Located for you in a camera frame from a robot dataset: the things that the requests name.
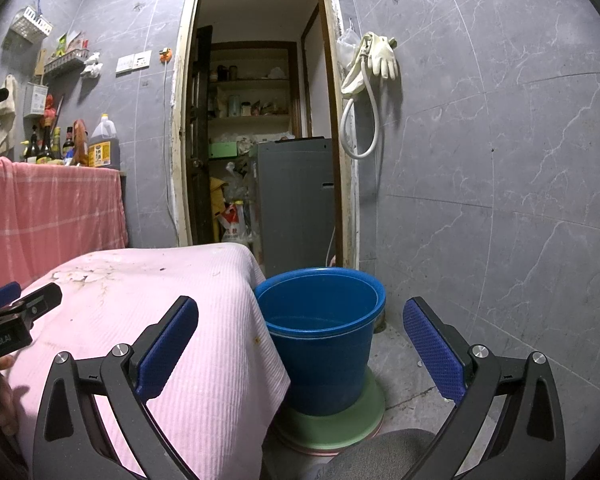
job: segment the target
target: jar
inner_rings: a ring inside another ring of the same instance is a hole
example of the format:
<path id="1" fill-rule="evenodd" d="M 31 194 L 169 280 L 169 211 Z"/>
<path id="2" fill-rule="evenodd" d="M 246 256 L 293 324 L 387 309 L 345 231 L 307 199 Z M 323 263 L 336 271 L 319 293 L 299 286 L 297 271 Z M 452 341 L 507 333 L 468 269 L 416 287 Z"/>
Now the jar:
<path id="1" fill-rule="evenodd" d="M 240 116 L 240 96 L 230 95 L 229 96 L 229 117 Z"/>
<path id="2" fill-rule="evenodd" d="M 218 65 L 218 81 L 227 81 L 229 79 L 229 69 L 224 65 Z"/>

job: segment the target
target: pink striped cloth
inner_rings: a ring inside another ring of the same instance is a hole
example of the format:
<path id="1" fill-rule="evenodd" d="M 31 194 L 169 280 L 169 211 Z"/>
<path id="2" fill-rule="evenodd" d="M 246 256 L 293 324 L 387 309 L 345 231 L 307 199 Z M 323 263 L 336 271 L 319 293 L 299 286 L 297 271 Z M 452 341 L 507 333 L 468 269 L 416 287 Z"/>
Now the pink striped cloth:
<path id="1" fill-rule="evenodd" d="M 126 242 L 117 171 L 0 158 L 0 286 Z"/>
<path id="2" fill-rule="evenodd" d="M 132 343 L 180 296 L 200 321 L 161 395 L 148 407 L 202 480 L 258 478 L 262 442 L 289 385 L 253 295 L 264 279 L 238 244 L 101 251 L 67 262 L 27 291 L 56 282 L 62 303 L 36 321 L 8 380 L 19 403 L 22 452 L 30 463 L 38 407 L 53 357 L 105 355 Z M 98 406 L 122 463 L 141 472 L 109 403 Z"/>

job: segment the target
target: light switch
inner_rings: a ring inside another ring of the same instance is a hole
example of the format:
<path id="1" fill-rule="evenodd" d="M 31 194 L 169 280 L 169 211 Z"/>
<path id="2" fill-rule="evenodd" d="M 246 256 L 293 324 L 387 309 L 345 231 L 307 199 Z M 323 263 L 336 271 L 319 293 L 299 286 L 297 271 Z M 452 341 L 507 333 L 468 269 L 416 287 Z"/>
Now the light switch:
<path id="1" fill-rule="evenodd" d="M 134 69 L 136 68 L 144 68 L 149 66 L 149 62 L 151 61 L 151 51 L 147 50 L 145 52 L 139 52 L 134 56 Z"/>
<path id="2" fill-rule="evenodd" d="M 131 54 L 131 56 L 120 57 L 118 59 L 118 64 L 116 65 L 116 74 L 126 72 L 127 70 L 133 70 L 135 58 L 136 56 L 133 54 Z"/>

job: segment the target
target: electrical cable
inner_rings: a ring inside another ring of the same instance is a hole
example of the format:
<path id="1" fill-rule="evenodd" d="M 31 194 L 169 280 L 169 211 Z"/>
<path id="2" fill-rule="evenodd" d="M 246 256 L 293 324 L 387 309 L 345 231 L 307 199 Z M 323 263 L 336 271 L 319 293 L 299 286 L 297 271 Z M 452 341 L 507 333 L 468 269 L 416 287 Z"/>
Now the electrical cable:
<path id="1" fill-rule="evenodd" d="M 329 248 L 327 249 L 327 257 L 324 260 L 324 266 L 329 267 L 329 254 L 331 253 L 331 246 L 333 245 L 333 239 L 336 236 L 336 228 L 333 228 L 333 233 L 331 233 L 331 241 L 329 242 Z"/>
<path id="2" fill-rule="evenodd" d="M 173 230 L 176 233 L 176 238 L 178 238 L 178 228 L 176 227 L 176 221 L 173 219 L 173 214 L 171 213 L 171 204 L 169 202 L 169 177 L 167 173 L 167 159 L 165 155 L 165 147 L 164 142 L 167 136 L 167 128 L 164 123 L 167 120 L 167 63 L 164 64 L 164 81 L 162 82 L 162 168 L 164 170 L 164 183 L 166 186 L 166 197 L 167 197 L 167 213 L 169 214 L 169 218 L 171 219 L 171 224 L 173 225 Z"/>
<path id="3" fill-rule="evenodd" d="M 347 101 L 347 104 L 344 107 L 344 112 L 342 113 L 342 118 L 340 120 L 340 134 L 338 135 L 338 137 L 340 138 L 340 145 L 342 146 L 344 152 L 347 153 L 347 155 L 349 155 L 351 158 L 355 158 L 356 160 L 366 158 L 374 152 L 376 144 L 378 143 L 380 131 L 378 103 L 376 103 L 376 98 L 371 88 L 371 83 L 369 82 L 369 76 L 366 73 L 366 56 L 360 56 L 360 69 L 362 70 L 362 79 L 365 82 L 366 92 L 368 92 L 369 100 L 371 101 L 371 109 L 374 113 L 374 138 L 371 141 L 371 146 L 369 146 L 368 150 L 360 154 L 354 153 L 355 148 L 351 149 L 347 141 L 344 139 L 346 133 L 347 118 L 349 117 L 351 107 L 353 106 L 353 98 L 349 99 L 349 101 Z"/>

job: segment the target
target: orange plug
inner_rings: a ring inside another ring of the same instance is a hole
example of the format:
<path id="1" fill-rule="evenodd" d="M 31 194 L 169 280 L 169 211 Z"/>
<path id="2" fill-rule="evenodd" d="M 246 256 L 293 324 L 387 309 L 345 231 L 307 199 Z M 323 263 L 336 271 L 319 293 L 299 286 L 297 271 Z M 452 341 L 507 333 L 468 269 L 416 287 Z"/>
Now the orange plug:
<path id="1" fill-rule="evenodd" d="M 171 61 L 171 57 L 172 57 L 172 53 L 171 53 L 171 49 L 170 48 L 164 48 L 160 51 L 160 62 L 161 63 L 168 63 Z"/>

